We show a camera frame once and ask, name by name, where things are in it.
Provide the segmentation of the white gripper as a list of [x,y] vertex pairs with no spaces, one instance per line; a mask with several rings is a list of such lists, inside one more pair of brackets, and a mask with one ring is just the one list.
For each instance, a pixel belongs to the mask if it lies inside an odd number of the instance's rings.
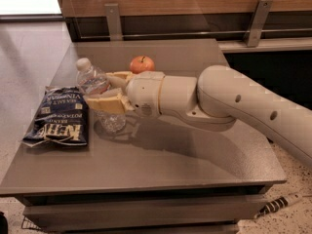
[[85,96],[85,102],[91,109],[111,114],[125,114],[135,109],[140,117],[160,116],[159,95],[165,78],[163,72],[144,71],[134,75],[131,71],[116,71],[108,72],[106,77],[113,89],[126,89],[127,95]]

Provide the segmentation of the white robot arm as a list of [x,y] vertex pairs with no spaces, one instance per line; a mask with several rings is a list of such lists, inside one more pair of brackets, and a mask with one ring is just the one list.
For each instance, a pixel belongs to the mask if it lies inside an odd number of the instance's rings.
[[177,123],[208,131],[225,131],[240,120],[312,167],[312,111],[228,66],[210,66],[197,78],[159,71],[114,72],[107,77],[115,88],[86,96],[90,108],[114,114],[132,110],[141,117],[174,117]]

